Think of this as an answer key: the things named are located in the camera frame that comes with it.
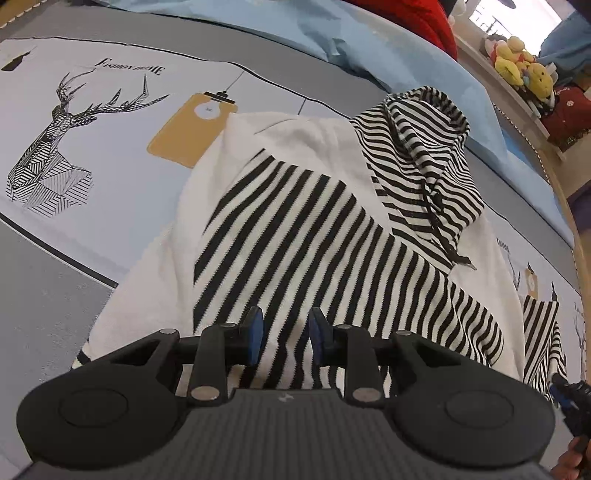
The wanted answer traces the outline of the right human hand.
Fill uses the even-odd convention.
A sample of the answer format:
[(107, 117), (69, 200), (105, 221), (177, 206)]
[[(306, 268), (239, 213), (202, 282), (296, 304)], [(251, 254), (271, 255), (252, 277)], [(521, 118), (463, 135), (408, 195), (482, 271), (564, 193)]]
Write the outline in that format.
[(555, 480), (581, 479), (584, 468), (589, 466), (590, 440), (587, 436), (575, 437), (550, 470), (550, 475)]

